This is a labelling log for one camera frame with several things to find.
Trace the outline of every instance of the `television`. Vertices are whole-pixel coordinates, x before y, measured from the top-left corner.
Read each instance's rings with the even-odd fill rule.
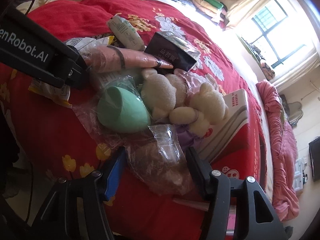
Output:
[[[320,137],[309,143],[313,181],[320,179]]]

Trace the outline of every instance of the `mint green container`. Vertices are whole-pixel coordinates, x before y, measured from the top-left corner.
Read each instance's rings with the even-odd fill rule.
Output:
[[[143,102],[120,87],[105,90],[98,103],[97,116],[102,125],[119,133],[139,132],[150,125],[150,115]]]

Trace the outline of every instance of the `red logo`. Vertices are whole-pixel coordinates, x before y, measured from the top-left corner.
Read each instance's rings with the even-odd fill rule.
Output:
[[[208,131],[205,133],[204,137],[209,137],[212,134],[212,128],[209,128]]]

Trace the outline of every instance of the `window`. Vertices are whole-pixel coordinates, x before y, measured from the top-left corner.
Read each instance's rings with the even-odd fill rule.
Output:
[[[237,32],[261,50],[273,68],[292,64],[311,49],[310,40],[299,26],[299,17],[287,0],[271,0]]]

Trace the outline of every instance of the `green towel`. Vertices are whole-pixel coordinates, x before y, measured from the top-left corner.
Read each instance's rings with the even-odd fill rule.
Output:
[[[215,8],[219,10],[223,7],[223,4],[218,2],[217,0],[205,0],[205,1],[210,3],[211,5],[213,5]]]

